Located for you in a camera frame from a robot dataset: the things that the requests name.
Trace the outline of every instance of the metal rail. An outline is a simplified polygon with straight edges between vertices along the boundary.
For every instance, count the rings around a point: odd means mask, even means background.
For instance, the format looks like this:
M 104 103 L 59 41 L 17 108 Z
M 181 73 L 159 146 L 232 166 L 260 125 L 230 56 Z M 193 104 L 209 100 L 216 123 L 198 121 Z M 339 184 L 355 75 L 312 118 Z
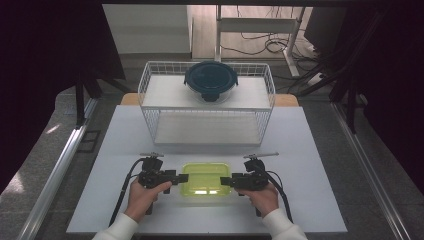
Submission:
M 350 128 L 346 124 L 344 120 L 346 116 L 343 112 L 343 109 L 341 109 L 340 103 L 332 103 L 331 106 L 337 114 L 339 123 L 342 126 L 344 133 L 346 134 L 349 144 L 355 152 L 358 162 L 365 173 L 365 177 L 370 183 L 371 189 L 374 192 L 377 202 L 380 205 L 381 210 L 383 211 L 383 214 L 386 217 L 387 222 L 389 223 L 390 228 L 392 229 L 396 239 L 411 239 L 405 227 L 405 224 L 403 223 L 403 220 L 396 209 L 396 206 L 394 205 L 389 194 L 386 192 L 386 189 L 381 183 L 376 171 L 374 170 L 374 167 L 368 159 L 367 154 L 362 148 L 358 137 L 355 134 L 352 134 Z
M 44 185 L 43 190 L 41 191 L 37 202 L 32 208 L 24 226 L 21 229 L 21 232 L 18 235 L 17 239 L 34 239 L 37 235 L 38 230 L 43 223 L 44 217 L 47 214 L 47 211 L 50 208 L 53 199 L 56 196 L 57 190 L 62 183 L 63 177 L 68 170 L 69 164 L 72 161 L 72 158 L 78 148 L 84 133 L 87 129 L 90 116 L 93 113 L 97 105 L 97 100 L 90 99 L 85 107 L 85 118 L 82 126 L 79 129 L 74 129 L 71 133 L 71 136 L 68 139 L 55 167 L 53 168 L 52 173 L 50 174 L 49 179 Z

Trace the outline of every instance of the black handheld controller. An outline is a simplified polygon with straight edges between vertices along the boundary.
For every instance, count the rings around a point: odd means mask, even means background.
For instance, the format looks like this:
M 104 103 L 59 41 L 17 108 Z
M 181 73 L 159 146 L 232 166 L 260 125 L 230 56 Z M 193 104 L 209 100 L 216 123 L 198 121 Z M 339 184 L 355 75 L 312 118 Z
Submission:
M 264 174 L 265 165 L 258 157 L 272 155 L 278 155 L 278 153 L 244 156 L 244 158 L 250 158 L 249 161 L 244 163 L 248 173 L 233 173 L 231 178 L 221 177 L 221 185 L 249 191 L 260 191 L 264 189 L 268 185 L 268 177 Z M 256 216 L 260 217 L 261 212 L 257 208 L 255 208 L 255 210 Z
M 179 183 L 188 182 L 188 174 L 179 174 L 177 176 L 176 170 L 165 170 L 161 171 L 162 160 L 157 159 L 156 155 L 149 156 L 143 159 L 143 165 L 141 172 L 138 175 L 138 183 L 148 189 L 152 189 L 164 182 L 171 181 L 172 185 L 178 185 Z M 171 189 L 165 190 L 164 194 L 169 194 Z M 146 215 L 151 215 L 153 211 L 153 203 L 146 211 Z

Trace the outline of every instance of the white table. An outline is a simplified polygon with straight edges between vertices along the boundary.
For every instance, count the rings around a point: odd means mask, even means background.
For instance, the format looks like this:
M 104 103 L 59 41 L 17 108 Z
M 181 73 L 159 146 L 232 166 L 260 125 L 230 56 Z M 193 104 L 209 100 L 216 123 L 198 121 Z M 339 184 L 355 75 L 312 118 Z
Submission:
M 108 227 L 124 178 L 141 152 L 165 154 L 163 170 L 181 173 L 187 162 L 225 162 L 245 172 L 242 156 L 279 152 L 262 160 L 277 172 L 290 202 L 293 220 L 305 232 L 346 232 L 342 216 L 301 107 L 275 107 L 260 147 L 155 146 L 138 106 L 117 106 L 80 198 L 68 233 L 94 233 Z M 126 207 L 124 198 L 121 211 Z M 150 235 L 263 235 L 247 197 L 182 197 L 179 186 L 160 194 L 153 214 L 138 229 Z

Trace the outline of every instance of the white sleeve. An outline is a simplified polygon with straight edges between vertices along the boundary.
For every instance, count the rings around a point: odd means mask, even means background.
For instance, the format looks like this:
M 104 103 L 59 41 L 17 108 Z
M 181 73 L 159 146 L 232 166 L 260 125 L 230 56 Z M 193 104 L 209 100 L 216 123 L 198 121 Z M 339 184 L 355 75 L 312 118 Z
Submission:
M 119 213 L 115 222 L 106 230 L 100 231 L 93 240 L 129 240 L 137 231 L 138 223 L 123 213 Z
M 293 224 L 284 215 L 283 209 L 278 208 L 262 219 L 268 228 L 272 240 L 304 240 L 305 233 L 298 225 Z

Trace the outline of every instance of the translucent yellow tray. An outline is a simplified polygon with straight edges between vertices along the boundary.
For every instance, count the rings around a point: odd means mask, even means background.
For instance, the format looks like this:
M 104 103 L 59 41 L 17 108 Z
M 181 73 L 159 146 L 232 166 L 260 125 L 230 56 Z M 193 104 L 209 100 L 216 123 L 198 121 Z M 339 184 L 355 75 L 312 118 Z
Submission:
M 181 184 L 183 196 L 225 196 L 229 186 L 221 185 L 220 177 L 230 177 L 230 168 L 225 163 L 187 163 L 182 173 L 189 174 L 188 182 Z

